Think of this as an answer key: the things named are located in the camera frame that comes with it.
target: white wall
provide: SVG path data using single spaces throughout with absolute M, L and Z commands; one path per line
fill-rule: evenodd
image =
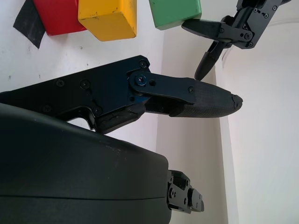
M 52 37 L 45 34 L 40 49 L 13 28 L 24 2 L 0 1 L 0 92 L 136 55 L 147 56 L 151 71 L 161 73 L 164 32 L 155 29 L 148 1 L 138 1 L 138 36 L 135 39 L 100 42 L 88 31 Z M 76 123 L 86 127 L 81 120 Z M 139 121 L 110 136 L 155 151 L 157 115 L 145 114 Z
M 194 77 L 211 41 L 184 31 L 167 30 L 164 36 L 162 74 Z M 215 83 L 214 70 L 205 78 Z M 172 213 L 172 224 L 228 223 L 219 119 L 158 118 L 157 152 L 166 156 L 170 169 L 183 171 L 202 195 L 205 212 Z
M 298 36 L 295 21 L 271 26 L 224 63 L 226 87 L 244 99 L 228 118 L 241 224 L 299 222 Z

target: wooden block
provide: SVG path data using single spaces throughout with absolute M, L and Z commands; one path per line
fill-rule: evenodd
M 200 0 L 149 0 L 149 4 L 159 30 L 180 26 L 188 19 L 201 18 Z
M 78 21 L 78 0 L 34 0 L 48 35 L 86 30 Z
M 79 0 L 79 22 L 100 41 L 137 35 L 137 0 Z

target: metal bracket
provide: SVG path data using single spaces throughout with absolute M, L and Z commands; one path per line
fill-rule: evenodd
M 170 170 L 168 173 L 168 207 L 190 214 L 205 210 L 202 195 L 190 185 L 190 179 L 182 172 Z
M 140 94 L 177 99 L 188 104 L 195 103 L 190 88 L 195 86 L 191 78 L 174 78 L 145 71 L 136 71 L 130 75 L 130 86 Z

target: robotic arm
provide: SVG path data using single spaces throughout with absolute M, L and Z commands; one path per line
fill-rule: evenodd
M 218 61 L 224 49 L 235 45 L 241 49 L 254 48 L 267 28 L 278 7 L 291 0 L 239 0 L 234 17 L 226 16 L 221 22 L 187 20 L 182 28 L 214 40 L 202 58 L 195 79 L 202 80 Z

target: green block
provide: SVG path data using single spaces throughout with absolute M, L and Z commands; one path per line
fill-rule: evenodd
M 201 18 L 200 0 L 149 0 L 157 29 L 166 30 L 188 19 Z

